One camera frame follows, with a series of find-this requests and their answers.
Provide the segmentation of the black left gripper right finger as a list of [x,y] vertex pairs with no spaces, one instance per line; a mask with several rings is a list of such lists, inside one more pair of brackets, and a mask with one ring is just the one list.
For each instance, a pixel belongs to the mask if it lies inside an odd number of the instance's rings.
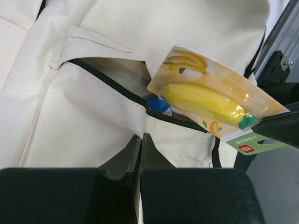
[[176,167],[157,149],[151,135],[145,133],[142,140],[140,174],[165,173]]

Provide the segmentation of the beige canvas student backpack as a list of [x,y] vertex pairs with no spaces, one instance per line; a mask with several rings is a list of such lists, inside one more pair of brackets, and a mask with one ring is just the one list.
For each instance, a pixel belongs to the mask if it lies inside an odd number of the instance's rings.
[[266,0],[3,0],[0,166],[99,167],[149,133],[176,167],[211,168],[215,138],[144,96],[173,46],[243,75]]

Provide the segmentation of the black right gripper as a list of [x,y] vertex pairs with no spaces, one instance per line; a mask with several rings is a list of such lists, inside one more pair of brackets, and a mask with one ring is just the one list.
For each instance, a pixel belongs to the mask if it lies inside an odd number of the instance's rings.
[[258,86],[290,111],[264,118],[253,132],[299,148],[299,83],[286,82],[290,66],[283,52],[276,50],[263,68]]

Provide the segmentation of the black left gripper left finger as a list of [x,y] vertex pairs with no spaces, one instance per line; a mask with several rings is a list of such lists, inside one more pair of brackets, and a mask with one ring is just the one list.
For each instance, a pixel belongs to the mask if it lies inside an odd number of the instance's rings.
[[142,139],[134,135],[115,156],[101,165],[98,182],[104,186],[135,187],[138,182]]

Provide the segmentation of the blue pencil sharpener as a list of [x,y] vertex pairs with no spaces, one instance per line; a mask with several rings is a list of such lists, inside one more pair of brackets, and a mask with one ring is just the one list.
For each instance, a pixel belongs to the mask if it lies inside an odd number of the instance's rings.
[[152,110],[173,117],[172,108],[165,100],[157,97],[147,97],[146,100]]

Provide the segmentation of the banana eraser card pack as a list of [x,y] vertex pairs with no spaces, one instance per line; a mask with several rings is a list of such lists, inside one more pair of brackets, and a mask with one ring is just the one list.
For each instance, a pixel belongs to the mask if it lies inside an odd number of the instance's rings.
[[148,90],[241,154],[285,147],[254,131],[262,120],[286,108],[232,69],[189,49],[168,53]]

